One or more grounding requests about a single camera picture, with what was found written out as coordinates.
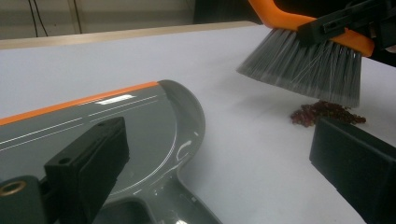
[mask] orange dustpan edge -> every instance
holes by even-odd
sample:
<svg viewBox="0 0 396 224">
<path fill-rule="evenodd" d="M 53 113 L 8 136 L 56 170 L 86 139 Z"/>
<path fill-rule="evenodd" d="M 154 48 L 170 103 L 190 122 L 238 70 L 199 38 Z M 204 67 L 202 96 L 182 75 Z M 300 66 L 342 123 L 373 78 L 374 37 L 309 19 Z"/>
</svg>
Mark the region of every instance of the orange dustpan edge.
<svg viewBox="0 0 396 224">
<path fill-rule="evenodd" d="M 136 86 L 132 86 L 132 87 L 127 87 L 124 89 L 119 89 L 116 91 L 108 91 L 108 92 L 104 92 L 104 93 L 100 93 L 100 94 L 96 94 L 93 96 L 89 96 L 89 97 L 85 97 L 85 98 L 81 98 L 78 100 L 74 100 L 74 101 L 70 101 L 70 102 L 66 102 L 66 103 L 61 103 L 58 105 L 51 105 L 48 107 L 44 107 L 41 109 L 37 109 L 37 110 L 33 110 L 33 111 L 29 111 L 26 113 L 22 113 L 19 115 L 14 115 L 8 118 L 4 118 L 4 119 L 0 119 L 0 125 L 6 125 L 12 122 L 16 122 L 22 119 L 29 119 L 35 116 L 39 116 L 39 115 L 43 115 L 43 114 L 47 114 L 56 110 L 61 110 L 61 109 L 65 109 L 67 107 L 70 106 L 74 106 L 74 105 L 81 105 L 81 104 L 86 104 L 88 102 L 92 102 L 92 101 L 97 101 L 109 96 L 113 96 L 113 95 L 117 95 L 117 94 L 122 94 L 128 91 L 137 91 L 137 90 L 141 90 L 141 89 L 145 89 L 148 87 L 153 87 L 153 86 L 157 86 L 159 85 L 158 82 L 148 82 L 148 83 L 144 83 L 144 84 L 140 84 L 140 85 L 136 85 Z"/>
</svg>

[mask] dustpan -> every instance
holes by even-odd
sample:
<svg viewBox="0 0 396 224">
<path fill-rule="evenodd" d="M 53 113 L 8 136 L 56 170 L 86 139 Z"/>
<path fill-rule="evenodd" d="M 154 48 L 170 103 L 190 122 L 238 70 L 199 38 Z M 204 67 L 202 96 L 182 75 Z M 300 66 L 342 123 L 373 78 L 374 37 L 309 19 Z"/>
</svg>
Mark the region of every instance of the dustpan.
<svg viewBox="0 0 396 224">
<path fill-rule="evenodd" d="M 178 171 L 205 134 L 198 100 L 163 80 L 0 119 L 0 182 L 43 165 L 92 126 L 123 117 L 129 161 L 93 223 L 220 223 Z"/>
</svg>

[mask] screw hole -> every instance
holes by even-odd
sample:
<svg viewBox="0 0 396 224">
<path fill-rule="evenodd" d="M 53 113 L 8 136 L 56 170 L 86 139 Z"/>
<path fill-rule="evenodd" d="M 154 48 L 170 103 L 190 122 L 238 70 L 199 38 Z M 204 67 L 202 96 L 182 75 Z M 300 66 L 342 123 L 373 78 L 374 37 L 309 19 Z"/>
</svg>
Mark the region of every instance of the screw hole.
<svg viewBox="0 0 396 224">
<path fill-rule="evenodd" d="M 22 180 L 9 183 L 3 186 L 2 188 L 0 188 L 0 197 L 14 194 L 24 189 L 24 187 L 26 187 L 26 182 Z"/>
<path fill-rule="evenodd" d="M 59 160 L 59 164 L 66 164 L 66 163 L 68 163 L 70 161 L 71 161 L 70 158 L 63 158 L 63 159 Z"/>
</svg>

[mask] small brown particles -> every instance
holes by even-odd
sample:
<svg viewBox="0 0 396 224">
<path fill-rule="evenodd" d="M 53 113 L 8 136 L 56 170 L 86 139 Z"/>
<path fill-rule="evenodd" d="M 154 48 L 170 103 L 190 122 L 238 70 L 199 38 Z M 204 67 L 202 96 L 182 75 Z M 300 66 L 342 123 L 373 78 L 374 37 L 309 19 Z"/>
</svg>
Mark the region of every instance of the small brown particles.
<svg viewBox="0 0 396 224">
<path fill-rule="evenodd" d="M 365 123 L 366 118 L 349 113 L 349 107 L 319 101 L 312 105 L 301 105 L 301 109 L 294 111 L 290 117 L 293 124 L 305 127 L 314 126 L 318 117 L 338 119 L 346 123 Z"/>
</svg>

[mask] black clamp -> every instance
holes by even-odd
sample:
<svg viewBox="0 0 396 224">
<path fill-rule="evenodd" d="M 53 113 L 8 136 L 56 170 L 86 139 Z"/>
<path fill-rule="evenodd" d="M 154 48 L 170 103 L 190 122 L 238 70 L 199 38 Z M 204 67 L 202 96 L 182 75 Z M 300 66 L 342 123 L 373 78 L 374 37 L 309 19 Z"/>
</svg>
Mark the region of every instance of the black clamp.
<svg viewBox="0 0 396 224">
<path fill-rule="evenodd" d="M 92 223 L 129 160 L 123 118 L 101 122 L 49 160 L 47 176 L 0 184 L 0 223 Z"/>
<path fill-rule="evenodd" d="M 305 45 L 323 42 L 345 32 L 371 25 L 375 45 L 385 49 L 396 45 L 396 0 L 366 0 L 298 27 L 297 35 Z"/>
<path fill-rule="evenodd" d="M 366 223 L 396 223 L 395 147 L 354 125 L 320 118 L 309 160 Z"/>
</svg>

